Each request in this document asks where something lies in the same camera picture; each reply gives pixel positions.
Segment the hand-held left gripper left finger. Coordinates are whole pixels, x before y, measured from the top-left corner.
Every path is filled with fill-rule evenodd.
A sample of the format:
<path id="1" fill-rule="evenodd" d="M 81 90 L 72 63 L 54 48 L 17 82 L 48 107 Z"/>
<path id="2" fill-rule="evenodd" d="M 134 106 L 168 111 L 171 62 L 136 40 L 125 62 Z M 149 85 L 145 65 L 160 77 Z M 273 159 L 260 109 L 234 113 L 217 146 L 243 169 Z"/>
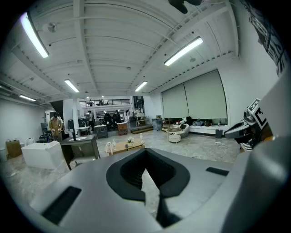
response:
<path id="1" fill-rule="evenodd" d="M 148 212 L 143 202 L 130 201 L 117 195 L 106 180 L 107 169 L 133 154 L 123 152 L 86 162 L 47 186 L 31 201 L 39 214 L 69 187 L 80 193 L 59 222 L 62 231 L 73 233 L 154 233 L 161 225 Z"/>

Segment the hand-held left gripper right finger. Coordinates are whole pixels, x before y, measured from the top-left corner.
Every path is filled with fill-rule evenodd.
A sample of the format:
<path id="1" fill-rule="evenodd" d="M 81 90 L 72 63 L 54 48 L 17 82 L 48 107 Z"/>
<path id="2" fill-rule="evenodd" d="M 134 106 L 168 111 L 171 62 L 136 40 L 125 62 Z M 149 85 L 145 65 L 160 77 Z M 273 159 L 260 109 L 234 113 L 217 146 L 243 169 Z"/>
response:
<path id="1" fill-rule="evenodd" d="M 190 180 L 186 188 L 179 196 L 169 198 L 166 201 L 170 213 L 182 219 L 188 217 L 206 203 L 226 178 L 226 176 L 207 171 L 207 168 L 214 167 L 230 171 L 233 167 L 233 164 L 228 162 L 186 157 L 160 149 L 154 149 L 153 151 L 182 164 L 190 173 Z"/>

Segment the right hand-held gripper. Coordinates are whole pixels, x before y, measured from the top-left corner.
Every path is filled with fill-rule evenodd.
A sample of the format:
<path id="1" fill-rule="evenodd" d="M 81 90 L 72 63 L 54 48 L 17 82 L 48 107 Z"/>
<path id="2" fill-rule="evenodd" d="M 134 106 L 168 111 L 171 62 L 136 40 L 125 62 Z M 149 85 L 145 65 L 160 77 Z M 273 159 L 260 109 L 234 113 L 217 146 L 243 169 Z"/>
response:
<path id="1" fill-rule="evenodd" d="M 225 138 L 242 138 L 244 137 L 249 129 L 250 125 L 257 124 L 260 128 L 264 128 L 267 124 L 267 119 L 264 116 L 262 110 L 259 107 L 260 99 L 256 98 L 244 111 L 243 118 L 245 121 L 240 121 L 230 127 L 224 132 Z"/>

